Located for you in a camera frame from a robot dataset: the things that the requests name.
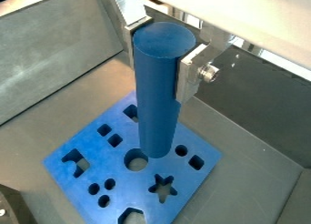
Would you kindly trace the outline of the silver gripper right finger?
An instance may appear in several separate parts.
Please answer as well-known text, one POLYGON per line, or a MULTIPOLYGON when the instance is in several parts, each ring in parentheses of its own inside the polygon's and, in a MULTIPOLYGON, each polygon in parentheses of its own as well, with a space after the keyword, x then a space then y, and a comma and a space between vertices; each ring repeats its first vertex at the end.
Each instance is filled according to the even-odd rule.
POLYGON ((185 54, 178 64, 176 100, 180 104, 196 93, 201 81, 210 83, 216 79, 220 69, 210 63, 233 39, 232 34, 206 22, 201 25, 198 37, 202 42, 185 54))

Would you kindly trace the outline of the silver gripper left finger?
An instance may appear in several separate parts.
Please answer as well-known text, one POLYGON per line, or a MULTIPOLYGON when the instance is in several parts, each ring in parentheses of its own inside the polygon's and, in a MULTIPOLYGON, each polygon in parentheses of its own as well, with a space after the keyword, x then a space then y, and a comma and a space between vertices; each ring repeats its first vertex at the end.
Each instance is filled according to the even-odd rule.
POLYGON ((132 35, 141 26, 152 22, 152 17, 145 13, 142 0, 110 0, 110 2, 121 23, 129 66, 133 66, 132 35))

